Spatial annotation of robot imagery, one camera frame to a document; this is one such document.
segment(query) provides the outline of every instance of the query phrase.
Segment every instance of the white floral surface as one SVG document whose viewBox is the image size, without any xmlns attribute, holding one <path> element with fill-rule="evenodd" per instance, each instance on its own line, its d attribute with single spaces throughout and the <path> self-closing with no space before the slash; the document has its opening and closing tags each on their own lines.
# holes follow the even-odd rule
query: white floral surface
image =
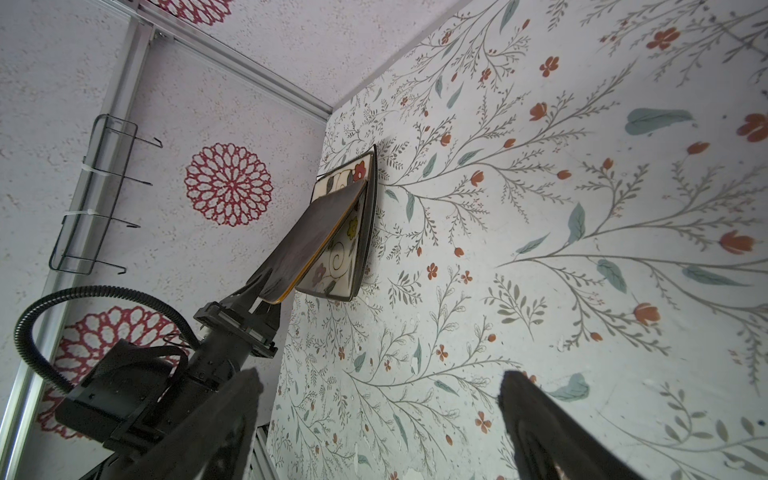
<svg viewBox="0 0 768 480">
<path fill-rule="evenodd" d="M 478 0 L 335 112 L 321 171 L 379 146 L 375 237 L 354 301 L 296 295 L 282 478 L 517 478 L 506 369 L 647 478 L 768 475 L 767 31 Z"/>
</svg>

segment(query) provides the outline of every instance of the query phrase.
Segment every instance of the white speckled panel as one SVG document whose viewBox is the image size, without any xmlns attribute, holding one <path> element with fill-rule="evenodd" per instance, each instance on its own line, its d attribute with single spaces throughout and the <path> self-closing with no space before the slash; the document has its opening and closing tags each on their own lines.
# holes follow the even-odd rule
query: white speckled panel
<svg viewBox="0 0 768 480">
<path fill-rule="evenodd" d="M 114 223 L 100 254 L 104 261 L 126 266 L 127 273 L 118 276 L 118 270 L 97 265 L 85 281 L 150 293 L 194 323 L 192 316 L 198 308 L 221 300 L 243 285 L 306 208 L 325 125 L 263 96 L 240 79 L 162 39 L 152 44 L 131 120 L 139 125 L 140 136 L 163 141 L 163 149 L 136 143 L 128 165 L 128 175 L 154 185 L 126 182 L 115 216 L 138 223 L 141 228 L 129 229 Z M 223 145 L 223 154 L 217 153 L 216 144 Z M 231 148 L 234 155 L 227 156 L 230 144 L 237 148 Z M 227 198 L 217 188 L 202 188 L 201 185 L 213 184 L 215 180 L 204 179 L 200 172 L 217 162 L 226 178 L 246 181 L 243 172 L 250 174 L 248 185 L 241 187 L 254 191 L 260 188 L 260 194 L 266 195 L 260 204 L 266 205 L 266 210 L 241 210 L 234 219 L 231 215 L 206 218 L 212 200 L 230 207 L 242 203 Z M 206 200 L 205 207 L 200 207 L 200 198 L 188 197 L 195 195 L 195 191 L 215 194 Z M 278 343 L 285 336 L 290 305 L 285 304 Z M 137 344 L 162 343 L 157 334 L 166 332 L 163 323 L 151 313 L 136 310 L 130 302 L 108 299 L 76 303 L 68 325 L 67 345 L 87 349 L 92 359 L 116 341 L 117 336 Z M 82 357 L 77 353 L 70 355 L 68 349 L 67 352 L 60 351 L 56 366 L 65 375 L 76 376 Z M 275 395 L 280 356 L 251 360 L 249 365 L 257 366 L 265 386 L 258 422 L 266 423 Z M 30 442 L 35 448 L 25 452 L 22 476 L 77 478 L 108 452 L 85 438 L 65 439 L 74 433 L 57 426 L 47 413 L 53 406 L 51 393 L 47 395 L 32 429 Z"/>
<path fill-rule="evenodd" d="M 12 330 L 37 299 L 127 18 L 82 0 L 3 2 L 0 15 L 0 404 Z"/>
<path fill-rule="evenodd" d="M 153 0 L 315 95 L 337 104 L 456 0 Z"/>
</svg>

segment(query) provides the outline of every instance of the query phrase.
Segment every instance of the table surface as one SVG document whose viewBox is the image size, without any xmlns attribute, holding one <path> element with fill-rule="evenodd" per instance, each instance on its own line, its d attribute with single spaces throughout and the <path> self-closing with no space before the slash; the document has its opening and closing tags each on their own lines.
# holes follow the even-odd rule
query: table surface
<svg viewBox="0 0 768 480">
<path fill-rule="evenodd" d="M 507 369 L 643 476 L 766 474 L 768 101 L 688 22 L 768 13 L 644 3 L 475 1 L 333 114 L 374 238 L 352 302 L 296 295 L 282 478 L 516 478 Z"/>
</svg>

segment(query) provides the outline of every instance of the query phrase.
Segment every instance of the red mandala decoration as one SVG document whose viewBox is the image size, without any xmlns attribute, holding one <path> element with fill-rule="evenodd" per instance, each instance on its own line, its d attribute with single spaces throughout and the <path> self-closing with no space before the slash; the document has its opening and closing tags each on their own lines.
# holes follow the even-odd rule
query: red mandala decoration
<svg viewBox="0 0 768 480">
<path fill-rule="evenodd" d="M 256 154 L 234 144 L 205 147 L 187 167 L 187 197 L 219 225 L 259 220 L 272 201 L 272 177 Z"/>
<path fill-rule="evenodd" d="M 171 15 L 190 23 L 213 25 L 223 22 L 224 17 L 232 13 L 232 0 L 151 0 Z"/>
<path fill-rule="evenodd" d="M 108 312 L 88 314 L 64 328 L 54 367 L 70 382 L 78 384 L 119 339 L 139 346 L 160 346 L 165 344 L 162 337 L 168 333 L 178 333 L 178 329 L 161 314 L 140 306 L 131 309 L 115 306 Z M 178 363 L 176 358 L 168 360 L 174 365 Z M 43 431 L 57 432 L 65 439 L 83 437 L 54 418 L 54 410 L 64 396 L 53 387 L 48 388 L 40 401 L 42 411 L 38 422 Z"/>
</svg>

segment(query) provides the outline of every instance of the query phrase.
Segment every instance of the floral wallpaper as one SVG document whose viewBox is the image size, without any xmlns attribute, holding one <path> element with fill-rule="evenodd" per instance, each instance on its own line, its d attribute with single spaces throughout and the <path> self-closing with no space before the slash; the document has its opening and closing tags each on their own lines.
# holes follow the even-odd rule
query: floral wallpaper
<svg viewBox="0 0 768 480">
<path fill-rule="evenodd" d="M 477 0 L 331 117 L 379 148 L 350 303 L 296 295 L 283 478 L 517 478 L 526 376 L 646 478 L 768 476 L 768 5 Z"/>
</svg>

